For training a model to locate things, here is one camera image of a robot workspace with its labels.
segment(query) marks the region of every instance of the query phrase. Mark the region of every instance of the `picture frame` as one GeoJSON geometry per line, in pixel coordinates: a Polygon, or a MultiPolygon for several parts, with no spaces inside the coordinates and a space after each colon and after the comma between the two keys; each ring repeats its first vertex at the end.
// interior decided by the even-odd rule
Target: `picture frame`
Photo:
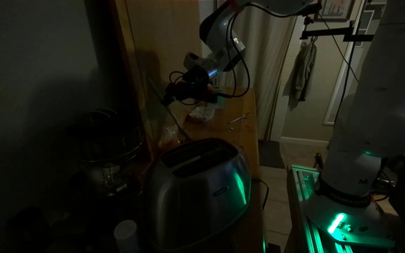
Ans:
{"type": "MultiPolygon", "coordinates": [[[[318,0],[323,6],[320,14],[326,22],[347,22],[351,17],[351,11],[355,0],[318,0]]],[[[323,21],[318,13],[315,13],[314,21],[323,21]]]]}

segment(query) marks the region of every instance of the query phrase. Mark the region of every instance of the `hanging towel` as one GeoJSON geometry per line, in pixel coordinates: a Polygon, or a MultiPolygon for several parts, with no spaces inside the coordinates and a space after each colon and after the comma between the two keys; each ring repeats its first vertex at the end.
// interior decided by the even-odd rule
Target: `hanging towel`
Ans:
{"type": "Polygon", "coordinates": [[[316,50],[315,44],[309,43],[296,56],[288,81],[291,82],[291,96],[297,101],[305,101],[310,92],[316,50]]]}

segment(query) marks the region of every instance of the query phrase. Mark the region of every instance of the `white curtain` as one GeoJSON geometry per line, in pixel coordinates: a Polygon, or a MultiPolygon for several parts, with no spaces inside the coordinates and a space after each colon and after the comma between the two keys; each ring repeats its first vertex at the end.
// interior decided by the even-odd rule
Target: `white curtain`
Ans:
{"type": "MultiPolygon", "coordinates": [[[[251,88],[256,94],[257,137],[260,140],[269,139],[279,76],[294,23],[294,17],[275,18],[258,8],[246,7],[233,26],[246,46],[245,62],[251,76],[251,88]]],[[[243,64],[236,66],[235,74],[237,87],[246,88],[248,78],[243,64]]],[[[232,72],[220,75],[218,84],[232,86],[232,72]]]]}

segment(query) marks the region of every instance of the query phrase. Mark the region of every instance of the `green light strip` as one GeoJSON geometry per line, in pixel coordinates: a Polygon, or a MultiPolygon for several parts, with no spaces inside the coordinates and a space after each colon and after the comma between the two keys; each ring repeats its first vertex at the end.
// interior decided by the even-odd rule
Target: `green light strip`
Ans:
{"type": "Polygon", "coordinates": [[[343,221],[344,217],[345,217],[345,214],[344,214],[344,213],[339,213],[339,214],[337,214],[337,216],[335,217],[335,220],[332,221],[331,225],[330,225],[329,228],[328,228],[328,232],[329,232],[330,234],[332,234],[332,233],[335,231],[335,229],[336,229],[336,228],[339,226],[339,224],[343,221]]]}
{"type": "Polygon", "coordinates": [[[246,205],[245,186],[243,185],[243,182],[240,179],[240,176],[238,175],[238,173],[235,173],[233,176],[235,177],[235,181],[237,182],[237,187],[240,190],[240,193],[242,195],[243,203],[246,205]]]}

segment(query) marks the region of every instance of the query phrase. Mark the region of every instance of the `stainless steel toaster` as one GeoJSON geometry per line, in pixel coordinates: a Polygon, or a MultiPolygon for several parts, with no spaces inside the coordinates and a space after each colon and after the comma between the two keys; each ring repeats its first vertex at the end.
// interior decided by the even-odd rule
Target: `stainless steel toaster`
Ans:
{"type": "Polygon", "coordinates": [[[251,175],[241,149],[221,139],[173,148],[151,167],[145,224],[156,249],[178,251],[227,229],[249,206],[251,175]]]}

